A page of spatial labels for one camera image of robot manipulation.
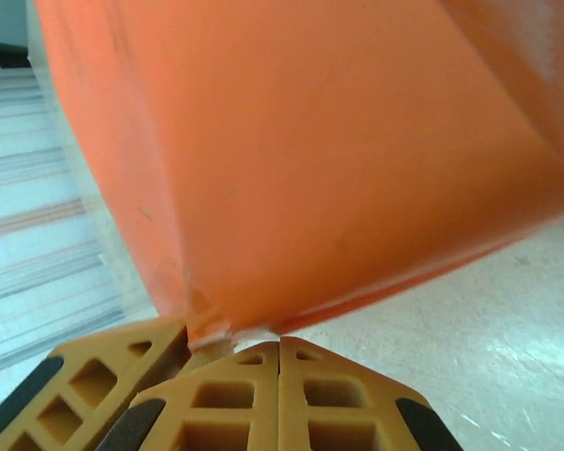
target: orange plastic bag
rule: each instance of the orange plastic bag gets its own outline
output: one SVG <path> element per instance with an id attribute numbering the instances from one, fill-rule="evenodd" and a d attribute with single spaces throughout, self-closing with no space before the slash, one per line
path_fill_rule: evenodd
<path id="1" fill-rule="evenodd" d="M 68 120 L 193 346 L 331 318 L 564 218 L 554 148 L 436 0 L 36 2 Z"/>
<path id="2" fill-rule="evenodd" d="M 564 158 L 564 0 L 441 0 Z"/>

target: black rubber edge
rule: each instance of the black rubber edge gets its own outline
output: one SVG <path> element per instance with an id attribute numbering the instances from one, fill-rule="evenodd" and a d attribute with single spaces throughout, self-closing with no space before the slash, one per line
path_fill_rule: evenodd
<path id="1" fill-rule="evenodd" d="M 0 46 L 0 69 L 30 67 L 26 48 Z"/>
<path id="2" fill-rule="evenodd" d="M 65 363 L 62 357 L 44 359 L 0 404 L 0 434 Z"/>
<path id="3" fill-rule="evenodd" d="M 434 410 L 406 397 L 395 404 L 421 451 L 463 451 Z"/>
<path id="4" fill-rule="evenodd" d="M 149 399 L 125 411 L 96 451 L 138 451 L 165 407 L 162 399 Z"/>

